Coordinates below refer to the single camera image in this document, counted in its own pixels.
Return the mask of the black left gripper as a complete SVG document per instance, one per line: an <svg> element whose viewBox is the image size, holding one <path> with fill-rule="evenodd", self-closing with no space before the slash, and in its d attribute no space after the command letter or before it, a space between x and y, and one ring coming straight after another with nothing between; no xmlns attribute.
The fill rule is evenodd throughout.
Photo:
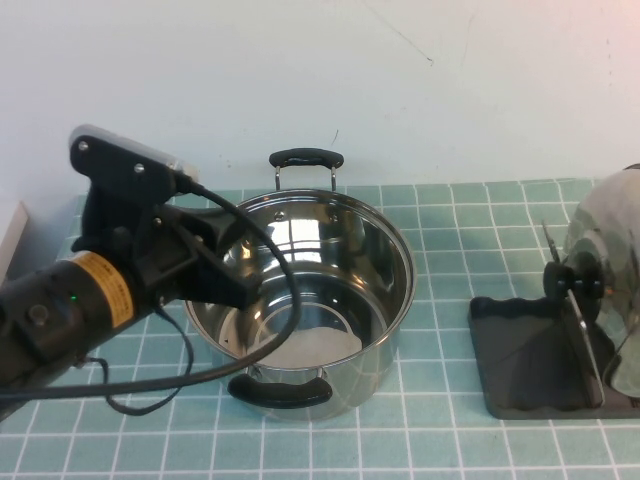
<svg viewBox="0 0 640 480"><path fill-rule="evenodd" d="M154 300L197 300L246 310L261 279L243 277L223 257L238 239L238 220L221 209L153 207L136 230L132 260L140 289Z"/></svg>

